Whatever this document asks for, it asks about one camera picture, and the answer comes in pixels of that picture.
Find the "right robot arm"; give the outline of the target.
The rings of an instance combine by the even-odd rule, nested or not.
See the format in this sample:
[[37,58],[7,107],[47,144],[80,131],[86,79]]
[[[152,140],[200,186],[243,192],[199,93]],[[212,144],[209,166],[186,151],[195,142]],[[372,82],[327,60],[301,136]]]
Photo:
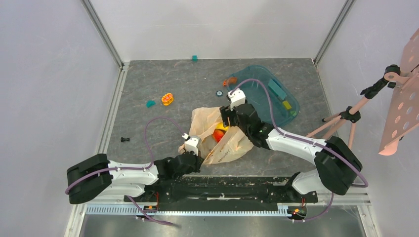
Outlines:
[[343,196],[356,186],[354,181],[360,176],[362,164],[339,137],[314,139],[284,131],[263,122],[249,103],[234,108],[222,106],[219,110],[224,125],[240,128],[254,146],[291,154],[315,166],[310,172],[292,176],[285,188],[289,200],[299,201],[305,194],[322,189]]

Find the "orange plastic bag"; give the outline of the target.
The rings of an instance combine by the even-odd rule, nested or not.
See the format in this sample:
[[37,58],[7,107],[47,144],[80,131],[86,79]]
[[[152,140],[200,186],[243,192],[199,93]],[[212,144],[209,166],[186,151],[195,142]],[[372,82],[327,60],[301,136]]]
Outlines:
[[237,160],[253,148],[252,142],[236,126],[230,127],[220,142],[216,143],[212,134],[220,122],[222,118],[218,107],[201,107],[192,111],[188,134],[200,138],[198,149],[205,165]]

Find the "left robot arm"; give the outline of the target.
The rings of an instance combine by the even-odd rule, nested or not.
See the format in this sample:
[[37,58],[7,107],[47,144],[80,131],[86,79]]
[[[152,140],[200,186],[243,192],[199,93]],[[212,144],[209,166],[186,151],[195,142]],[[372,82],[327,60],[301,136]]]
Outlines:
[[106,154],[96,154],[67,169],[65,194],[71,204],[124,196],[150,201],[155,196],[154,184],[199,172],[203,161],[194,152],[146,164],[119,163],[109,160]]

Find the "yellow fake banana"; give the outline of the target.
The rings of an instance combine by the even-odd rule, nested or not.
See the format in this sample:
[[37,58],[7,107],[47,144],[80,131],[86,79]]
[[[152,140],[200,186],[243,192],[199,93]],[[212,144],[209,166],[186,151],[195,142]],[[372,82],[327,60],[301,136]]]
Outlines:
[[222,122],[218,123],[215,127],[215,130],[221,130],[223,132],[226,132],[229,130],[229,126],[224,126],[224,124]]

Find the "red orange fake fruit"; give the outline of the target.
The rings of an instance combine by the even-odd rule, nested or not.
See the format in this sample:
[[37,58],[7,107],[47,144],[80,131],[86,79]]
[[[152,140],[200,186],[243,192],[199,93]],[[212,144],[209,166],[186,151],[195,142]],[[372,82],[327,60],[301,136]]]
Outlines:
[[219,143],[220,140],[223,138],[223,136],[225,135],[226,131],[225,130],[221,130],[221,129],[215,129],[213,134],[212,134],[212,138],[214,139],[214,141],[216,143]]

